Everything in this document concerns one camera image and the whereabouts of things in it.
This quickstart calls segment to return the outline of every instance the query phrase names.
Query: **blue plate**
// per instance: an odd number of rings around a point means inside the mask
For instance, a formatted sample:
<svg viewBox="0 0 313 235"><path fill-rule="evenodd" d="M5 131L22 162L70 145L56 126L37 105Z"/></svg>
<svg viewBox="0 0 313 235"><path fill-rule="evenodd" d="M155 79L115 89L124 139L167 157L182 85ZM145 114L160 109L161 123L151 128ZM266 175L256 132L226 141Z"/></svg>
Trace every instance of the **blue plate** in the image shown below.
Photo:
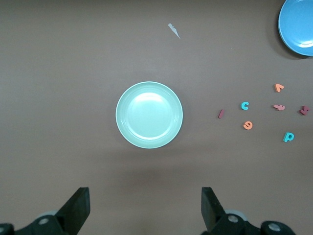
<svg viewBox="0 0 313 235"><path fill-rule="evenodd" d="M313 55L313 0L286 0L278 28L284 43L302 55Z"/></svg>
<svg viewBox="0 0 313 235"><path fill-rule="evenodd" d="M158 148L169 143L182 124L177 95L157 82L141 82L128 88L116 107L116 123L133 145Z"/></svg>

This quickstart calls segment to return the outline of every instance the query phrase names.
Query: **blue letter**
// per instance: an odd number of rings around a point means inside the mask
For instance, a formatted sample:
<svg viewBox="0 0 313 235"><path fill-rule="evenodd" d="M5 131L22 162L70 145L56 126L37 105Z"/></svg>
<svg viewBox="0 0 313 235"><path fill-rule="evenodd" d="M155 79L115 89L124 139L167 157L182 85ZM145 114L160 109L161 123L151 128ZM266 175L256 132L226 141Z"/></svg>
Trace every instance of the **blue letter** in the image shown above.
<svg viewBox="0 0 313 235"><path fill-rule="evenodd" d="M284 142L292 141L293 138L294 138L294 134L293 133L286 132L285 137L284 137Z"/></svg>
<svg viewBox="0 0 313 235"><path fill-rule="evenodd" d="M249 105L249 102L243 102L242 104L241 104L241 108L243 109L243 110L248 110L248 107L246 107L246 105Z"/></svg>

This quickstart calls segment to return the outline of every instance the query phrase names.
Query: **silver bolt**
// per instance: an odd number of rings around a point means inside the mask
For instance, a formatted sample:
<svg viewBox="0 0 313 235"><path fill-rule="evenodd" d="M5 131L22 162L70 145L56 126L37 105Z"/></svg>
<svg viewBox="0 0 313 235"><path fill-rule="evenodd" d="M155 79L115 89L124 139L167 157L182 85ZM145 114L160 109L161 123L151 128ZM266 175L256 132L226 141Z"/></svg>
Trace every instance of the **silver bolt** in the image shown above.
<svg viewBox="0 0 313 235"><path fill-rule="evenodd" d="M277 224L270 223L270 224L268 225L268 227L269 227L271 230L275 231L275 232L279 232L279 231L280 231L280 227L279 227Z"/></svg>
<svg viewBox="0 0 313 235"><path fill-rule="evenodd" d="M43 225L43 224L46 224L48 221L49 221L49 219L44 218L44 219L41 219L38 224Z"/></svg>
<svg viewBox="0 0 313 235"><path fill-rule="evenodd" d="M229 220L230 222L233 222L233 223L237 223L237 222L238 222L238 218L237 218L236 216L234 216L234 215L230 215L230 216L228 217L228 220Z"/></svg>

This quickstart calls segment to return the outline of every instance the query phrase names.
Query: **gray table surface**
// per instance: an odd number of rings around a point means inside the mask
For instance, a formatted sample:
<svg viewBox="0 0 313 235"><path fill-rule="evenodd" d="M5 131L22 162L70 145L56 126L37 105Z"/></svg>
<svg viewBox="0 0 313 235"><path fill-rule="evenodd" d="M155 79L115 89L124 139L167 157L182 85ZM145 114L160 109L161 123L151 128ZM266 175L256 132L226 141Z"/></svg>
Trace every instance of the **gray table surface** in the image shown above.
<svg viewBox="0 0 313 235"><path fill-rule="evenodd" d="M313 108L313 60L280 39L283 3L3 3L0 222L21 228L89 187L81 235L199 235L210 186L255 226L310 234L313 111L298 110ZM167 85L183 106L179 134L159 149L131 145L115 123L120 96L141 81Z"/></svg>

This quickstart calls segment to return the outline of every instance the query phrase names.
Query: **mint green plate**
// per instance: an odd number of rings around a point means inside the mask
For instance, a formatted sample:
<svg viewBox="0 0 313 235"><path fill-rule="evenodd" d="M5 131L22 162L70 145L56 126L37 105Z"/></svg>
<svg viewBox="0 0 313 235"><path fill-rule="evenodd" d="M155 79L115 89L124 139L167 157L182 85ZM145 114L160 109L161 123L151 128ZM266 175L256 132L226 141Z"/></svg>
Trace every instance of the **mint green plate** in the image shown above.
<svg viewBox="0 0 313 235"><path fill-rule="evenodd" d="M128 88L116 107L121 134L141 148L159 148L178 134L182 106L177 95L157 82L141 82Z"/></svg>

